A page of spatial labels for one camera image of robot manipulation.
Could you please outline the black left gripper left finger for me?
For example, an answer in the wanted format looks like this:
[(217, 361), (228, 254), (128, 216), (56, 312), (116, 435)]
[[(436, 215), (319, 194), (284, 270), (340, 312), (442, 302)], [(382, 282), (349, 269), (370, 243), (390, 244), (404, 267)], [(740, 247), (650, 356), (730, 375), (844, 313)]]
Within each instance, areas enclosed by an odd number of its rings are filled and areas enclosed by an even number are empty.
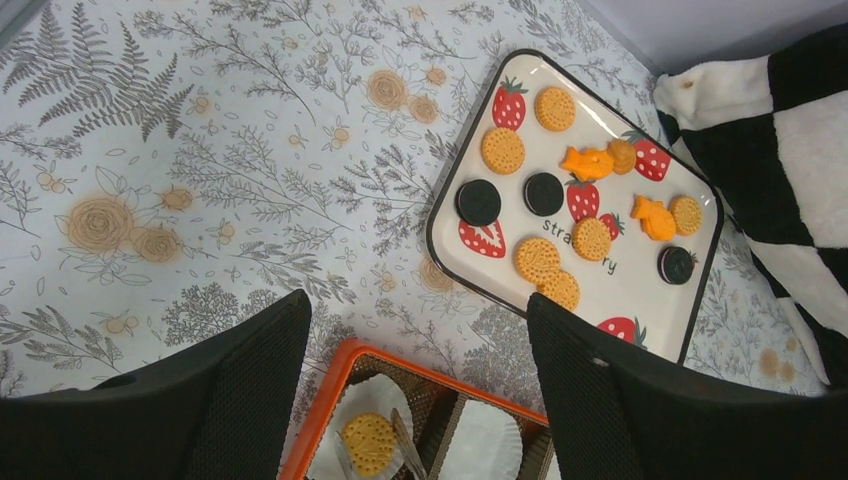
[(5, 479), (273, 479), (312, 306), (253, 317), (91, 389), (5, 399)]

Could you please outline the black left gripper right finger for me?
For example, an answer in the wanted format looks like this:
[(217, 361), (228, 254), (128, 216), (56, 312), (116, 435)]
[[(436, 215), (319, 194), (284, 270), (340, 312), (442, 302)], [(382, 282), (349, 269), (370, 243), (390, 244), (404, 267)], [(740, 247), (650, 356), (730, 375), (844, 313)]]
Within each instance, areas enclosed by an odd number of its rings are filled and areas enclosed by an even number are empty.
[(720, 380), (645, 351), (541, 294), (526, 308), (565, 479), (843, 479), (847, 393)]

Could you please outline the orange cookie tin box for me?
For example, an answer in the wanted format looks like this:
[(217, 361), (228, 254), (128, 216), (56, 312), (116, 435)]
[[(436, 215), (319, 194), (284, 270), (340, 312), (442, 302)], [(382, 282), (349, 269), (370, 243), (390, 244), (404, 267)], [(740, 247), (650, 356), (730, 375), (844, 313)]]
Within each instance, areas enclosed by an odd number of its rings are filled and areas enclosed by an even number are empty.
[[(306, 477), (315, 450), (346, 386), (385, 374), (399, 384), (409, 401), (415, 433), (410, 435), (428, 473), (438, 479), (450, 438), (467, 400), (488, 403), (512, 415), (523, 444), (516, 479), (556, 479), (559, 476), (547, 419), (468, 384), (378, 350), (357, 339), (342, 342), (329, 365), (301, 429), (282, 466), (282, 479)], [(391, 479), (411, 479), (407, 466)]]

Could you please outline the metal serving tongs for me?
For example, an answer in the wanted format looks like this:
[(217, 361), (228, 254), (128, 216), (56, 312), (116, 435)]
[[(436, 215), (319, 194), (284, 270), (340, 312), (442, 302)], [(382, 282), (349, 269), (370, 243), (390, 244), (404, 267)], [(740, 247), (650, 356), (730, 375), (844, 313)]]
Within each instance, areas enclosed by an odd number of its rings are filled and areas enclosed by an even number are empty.
[(408, 470), (412, 473), (415, 480), (427, 480), (428, 473), (426, 472), (415, 444), (406, 429), (403, 419), (396, 408), (391, 410), (391, 424), (397, 438), (398, 447), (402, 453), (404, 463)]

